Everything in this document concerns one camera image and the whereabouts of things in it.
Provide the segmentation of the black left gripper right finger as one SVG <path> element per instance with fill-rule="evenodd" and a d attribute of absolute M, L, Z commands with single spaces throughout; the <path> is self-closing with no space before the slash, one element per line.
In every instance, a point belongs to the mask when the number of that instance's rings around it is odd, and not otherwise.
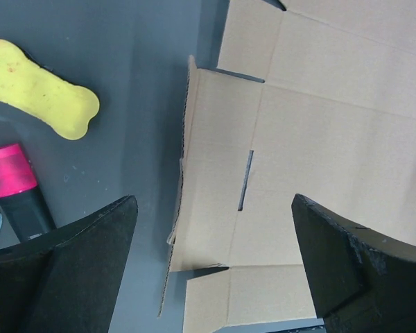
<path fill-rule="evenodd" d="M 328 332 L 416 332 L 416 246 L 295 194 L 297 241 Z"/>

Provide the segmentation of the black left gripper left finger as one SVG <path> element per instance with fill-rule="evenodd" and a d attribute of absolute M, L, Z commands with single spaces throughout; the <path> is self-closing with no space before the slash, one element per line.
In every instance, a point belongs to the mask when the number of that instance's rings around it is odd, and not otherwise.
<path fill-rule="evenodd" d="M 134 196 L 0 250 L 0 332 L 108 332 L 137 222 Z"/>

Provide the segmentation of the brown cardboard box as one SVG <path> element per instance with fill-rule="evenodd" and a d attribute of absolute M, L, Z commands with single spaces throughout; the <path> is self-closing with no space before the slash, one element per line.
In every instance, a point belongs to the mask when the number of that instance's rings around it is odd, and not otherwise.
<path fill-rule="evenodd" d="M 169 271 L 183 330 L 318 317 L 291 203 L 416 246 L 416 1 L 231 1 L 189 61 Z"/>

